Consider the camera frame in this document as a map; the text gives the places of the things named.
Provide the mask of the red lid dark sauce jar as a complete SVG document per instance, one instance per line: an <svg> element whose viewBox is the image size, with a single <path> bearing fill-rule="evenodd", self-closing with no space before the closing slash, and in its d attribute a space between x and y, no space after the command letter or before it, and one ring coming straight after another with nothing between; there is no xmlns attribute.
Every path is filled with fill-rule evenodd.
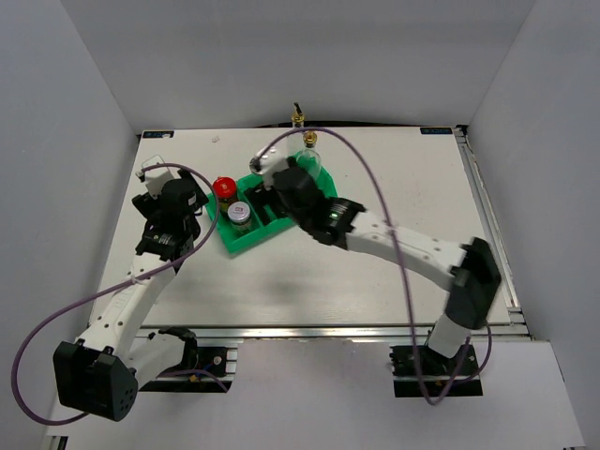
<svg viewBox="0 0 600 450"><path fill-rule="evenodd" d="M213 182L219 213L226 218L232 204L238 202L238 189L231 177L220 176Z"/></svg>

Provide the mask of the small red label spice jar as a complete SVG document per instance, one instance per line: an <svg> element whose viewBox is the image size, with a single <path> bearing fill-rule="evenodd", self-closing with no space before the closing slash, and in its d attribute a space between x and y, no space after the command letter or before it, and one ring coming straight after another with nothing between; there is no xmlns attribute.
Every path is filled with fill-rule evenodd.
<svg viewBox="0 0 600 450"><path fill-rule="evenodd" d="M245 234L251 230L251 210L246 202L238 201L232 203L227 210L227 216L232 228L237 233Z"/></svg>

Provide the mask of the glass bottle gold black pourer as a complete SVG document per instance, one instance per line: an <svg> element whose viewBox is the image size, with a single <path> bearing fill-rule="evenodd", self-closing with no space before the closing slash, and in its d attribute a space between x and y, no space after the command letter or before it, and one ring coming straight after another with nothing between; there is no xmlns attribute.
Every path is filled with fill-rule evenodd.
<svg viewBox="0 0 600 450"><path fill-rule="evenodd" d="M297 164L314 179L319 177L322 169L321 157L316 151L317 141L315 131L306 131L303 134L304 148L296 156Z"/></svg>

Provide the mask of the glass bottle with dark bottom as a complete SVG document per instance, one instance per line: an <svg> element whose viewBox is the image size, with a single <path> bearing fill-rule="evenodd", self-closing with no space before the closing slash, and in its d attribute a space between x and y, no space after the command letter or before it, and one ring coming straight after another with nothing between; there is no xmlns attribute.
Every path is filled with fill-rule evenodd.
<svg viewBox="0 0 600 450"><path fill-rule="evenodd" d="M293 128L302 128L305 124L305 115L298 102L293 104L291 123Z"/></svg>

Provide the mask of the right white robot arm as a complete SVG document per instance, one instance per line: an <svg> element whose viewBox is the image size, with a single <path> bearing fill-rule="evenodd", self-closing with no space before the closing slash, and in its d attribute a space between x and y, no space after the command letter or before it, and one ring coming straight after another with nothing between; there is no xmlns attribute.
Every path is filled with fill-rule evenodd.
<svg viewBox="0 0 600 450"><path fill-rule="evenodd" d="M317 242L397 263L448 293L423 350L430 371L447 372L473 331L487 325L502 276L486 240L460 244L393 227L359 202L326 196L287 159L269 167L254 158L250 169L278 208Z"/></svg>

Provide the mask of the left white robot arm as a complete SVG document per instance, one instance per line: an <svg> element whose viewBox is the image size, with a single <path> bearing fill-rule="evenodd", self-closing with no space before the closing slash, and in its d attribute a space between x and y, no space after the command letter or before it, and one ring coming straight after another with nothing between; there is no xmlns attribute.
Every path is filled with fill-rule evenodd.
<svg viewBox="0 0 600 450"><path fill-rule="evenodd" d="M142 237L127 271L98 317L73 343L62 342L52 356L61 405L118 422L138 391L158 375L187 374L198 364L196 336L181 326L133 342L160 294L173 281L201 234L197 216L208 203L192 173L141 171L147 191L133 199L145 219Z"/></svg>

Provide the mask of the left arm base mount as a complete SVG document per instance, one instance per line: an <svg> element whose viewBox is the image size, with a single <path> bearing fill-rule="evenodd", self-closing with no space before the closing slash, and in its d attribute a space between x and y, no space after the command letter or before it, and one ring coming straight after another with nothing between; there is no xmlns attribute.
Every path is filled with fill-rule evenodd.
<svg viewBox="0 0 600 450"><path fill-rule="evenodd" d="M177 364L166 367L153 381L140 387L148 393L225 394L233 384L237 349L201 343L196 334L184 327L167 327L148 335L148 340L175 338L183 344Z"/></svg>

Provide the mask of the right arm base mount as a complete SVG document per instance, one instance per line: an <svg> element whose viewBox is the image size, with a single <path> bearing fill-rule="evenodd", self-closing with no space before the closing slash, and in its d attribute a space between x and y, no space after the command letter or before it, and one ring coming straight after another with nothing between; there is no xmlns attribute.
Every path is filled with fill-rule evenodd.
<svg viewBox="0 0 600 450"><path fill-rule="evenodd" d="M458 366L460 350L453 358L445 358L426 346L419 347L424 384L429 394L436 398ZM393 346L389 353L396 398L419 398L421 391L414 368L413 349L410 345ZM465 359L456 374L448 397L474 398L484 395L479 377L479 364L473 345L467 347Z"/></svg>

